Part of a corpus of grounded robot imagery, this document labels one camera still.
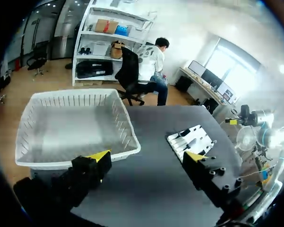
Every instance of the black hair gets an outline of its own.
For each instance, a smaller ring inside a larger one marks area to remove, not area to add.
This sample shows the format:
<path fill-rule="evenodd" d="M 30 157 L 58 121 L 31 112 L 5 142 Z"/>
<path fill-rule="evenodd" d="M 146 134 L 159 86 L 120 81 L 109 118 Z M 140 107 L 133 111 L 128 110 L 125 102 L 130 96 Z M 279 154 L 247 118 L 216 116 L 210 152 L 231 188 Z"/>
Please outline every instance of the black hair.
<path fill-rule="evenodd" d="M 158 38 L 156 40 L 155 45 L 157 45 L 159 47 L 166 46 L 166 48 L 168 48 L 169 47 L 169 41 L 166 38 L 161 37 L 161 38 Z"/>

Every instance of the white shirt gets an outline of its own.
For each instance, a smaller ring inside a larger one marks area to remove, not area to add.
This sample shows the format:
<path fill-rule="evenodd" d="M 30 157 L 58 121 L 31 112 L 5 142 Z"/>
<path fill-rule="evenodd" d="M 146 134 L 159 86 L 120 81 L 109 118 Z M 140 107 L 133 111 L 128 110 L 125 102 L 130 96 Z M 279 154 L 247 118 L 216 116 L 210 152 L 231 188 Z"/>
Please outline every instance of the white shirt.
<path fill-rule="evenodd" d="M 150 80 L 155 72 L 162 71 L 165 57 L 157 46 L 142 46 L 138 49 L 137 55 L 139 62 L 139 80 Z"/>

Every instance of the window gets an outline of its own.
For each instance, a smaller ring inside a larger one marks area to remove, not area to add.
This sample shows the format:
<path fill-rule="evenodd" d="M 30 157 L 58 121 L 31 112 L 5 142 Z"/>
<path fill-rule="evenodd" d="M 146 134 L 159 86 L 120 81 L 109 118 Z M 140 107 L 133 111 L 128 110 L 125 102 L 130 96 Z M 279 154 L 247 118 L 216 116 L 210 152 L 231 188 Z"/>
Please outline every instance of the window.
<path fill-rule="evenodd" d="M 256 70 L 223 46 L 217 47 L 205 67 L 235 92 L 235 102 L 254 88 Z"/>
<path fill-rule="evenodd" d="M 216 50 L 213 52 L 206 68 L 217 77 L 222 79 L 224 75 L 233 67 L 235 60 L 223 51 Z"/>

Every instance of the dark gray tabletop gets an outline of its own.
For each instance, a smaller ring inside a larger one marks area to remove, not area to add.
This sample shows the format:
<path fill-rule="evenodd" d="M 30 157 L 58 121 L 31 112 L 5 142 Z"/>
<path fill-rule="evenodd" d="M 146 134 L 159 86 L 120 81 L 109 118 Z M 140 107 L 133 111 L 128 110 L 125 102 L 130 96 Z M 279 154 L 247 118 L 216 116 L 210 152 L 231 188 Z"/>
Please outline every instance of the dark gray tabletop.
<path fill-rule="evenodd" d="M 131 106 L 127 110 L 140 153 L 114 162 L 102 185 L 72 212 L 109 227 L 214 226 L 222 210 L 194 188 L 166 136 L 202 125 L 217 140 L 207 155 L 224 158 L 238 176 L 241 160 L 226 133 L 202 106 Z"/>

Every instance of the black office chair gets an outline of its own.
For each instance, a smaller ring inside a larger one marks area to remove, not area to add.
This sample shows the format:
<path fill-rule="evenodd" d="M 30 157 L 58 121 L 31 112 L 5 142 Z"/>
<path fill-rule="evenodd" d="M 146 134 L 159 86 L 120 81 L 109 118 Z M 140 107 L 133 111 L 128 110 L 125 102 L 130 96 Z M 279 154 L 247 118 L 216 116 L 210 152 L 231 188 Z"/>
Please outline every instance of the black office chair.
<path fill-rule="evenodd" d="M 27 70 L 37 70 L 35 77 L 38 74 L 43 75 L 44 70 L 40 70 L 42 66 L 45 65 L 47 61 L 46 53 L 47 45 L 43 45 L 34 49 L 34 55 L 27 60 L 28 69 Z"/>
<path fill-rule="evenodd" d="M 138 98 L 141 94 L 147 94 L 147 91 L 142 90 L 138 85 L 139 78 L 139 62 L 138 55 L 131 50 L 121 47 L 122 49 L 122 67 L 115 75 L 115 78 L 119 81 L 120 85 L 125 89 L 124 91 L 117 90 L 121 99 L 127 99 L 129 105 L 132 104 L 132 100 L 140 102 L 139 105 L 144 105 L 144 101 Z"/>

